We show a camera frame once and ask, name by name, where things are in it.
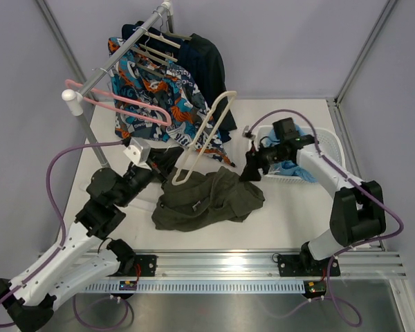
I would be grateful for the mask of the light blue shorts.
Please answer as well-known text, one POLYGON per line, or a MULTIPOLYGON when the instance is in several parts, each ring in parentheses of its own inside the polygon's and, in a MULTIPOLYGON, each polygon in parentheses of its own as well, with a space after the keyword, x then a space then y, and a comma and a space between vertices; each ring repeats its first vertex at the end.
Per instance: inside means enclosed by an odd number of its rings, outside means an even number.
MULTIPOLYGON (((261 139, 261 143, 264 147, 272 147, 279 144, 280 140, 276 137, 275 130, 271 129, 269 134, 264 139, 261 139)), ((314 176, 291 160, 285 160, 272 165, 269 174, 278 176, 296 176, 308 183, 317 182, 314 176)))

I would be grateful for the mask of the olive green shorts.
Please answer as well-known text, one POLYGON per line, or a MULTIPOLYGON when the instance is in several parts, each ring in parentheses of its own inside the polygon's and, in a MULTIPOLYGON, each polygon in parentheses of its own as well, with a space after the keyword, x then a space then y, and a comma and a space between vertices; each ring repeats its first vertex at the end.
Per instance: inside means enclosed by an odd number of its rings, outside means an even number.
POLYGON ((241 223, 264 206, 264 193, 225 167, 216 172, 192 172, 187 182, 173 185, 173 169, 162 185, 151 219, 157 230, 191 232, 222 221, 241 223))

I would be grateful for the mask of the patterned colourful shorts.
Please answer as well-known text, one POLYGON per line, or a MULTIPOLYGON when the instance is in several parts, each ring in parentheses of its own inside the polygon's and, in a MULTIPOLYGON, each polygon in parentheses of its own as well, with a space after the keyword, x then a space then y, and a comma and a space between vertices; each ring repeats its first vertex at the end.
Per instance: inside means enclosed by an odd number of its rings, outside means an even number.
POLYGON ((234 166, 219 130, 214 130, 216 121, 213 117, 207 119, 201 135, 195 138, 210 108, 190 72, 182 66, 173 62, 156 64, 130 49, 111 69, 111 85, 116 95, 161 107, 171 117, 171 124, 165 126, 116 113, 115 134, 120 138, 174 140, 185 148, 195 141, 195 150, 200 151, 206 145, 206 156, 234 166))

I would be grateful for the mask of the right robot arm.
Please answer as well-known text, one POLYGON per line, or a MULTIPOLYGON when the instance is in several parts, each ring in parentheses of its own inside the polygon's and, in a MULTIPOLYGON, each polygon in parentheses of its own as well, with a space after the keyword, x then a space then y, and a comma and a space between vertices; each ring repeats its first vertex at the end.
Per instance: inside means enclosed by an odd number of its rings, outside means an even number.
POLYGON ((278 260, 281 270, 320 274, 330 270, 329 259, 338 251, 360 241, 383 234, 386 230, 382 188, 365 182, 329 158, 315 133, 300 133, 292 118, 273 123, 276 142, 270 146, 251 146, 240 181, 260 181, 274 164, 291 161, 306 170, 333 199, 329 229, 304 243, 290 262, 278 260))

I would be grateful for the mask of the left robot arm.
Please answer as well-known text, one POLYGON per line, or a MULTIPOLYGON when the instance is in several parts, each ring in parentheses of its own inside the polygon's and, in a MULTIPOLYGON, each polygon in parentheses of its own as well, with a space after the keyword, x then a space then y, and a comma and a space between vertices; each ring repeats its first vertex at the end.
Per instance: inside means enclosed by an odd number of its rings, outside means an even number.
POLYGON ((26 272, 0 279, 0 302, 20 331, 38 331, 54 312, 81 288, 108 275, 140 272, 136 254, 122 239, 111 241, 90 262, 68 268, 88 249, 104 241, 122 222, 122 211, 154 179, 163 183, 172 167, 148 159, 143 167, 129 164, 124 175, 110 168, 96 171, 87 187, 90 199, 56 246, 26 272))

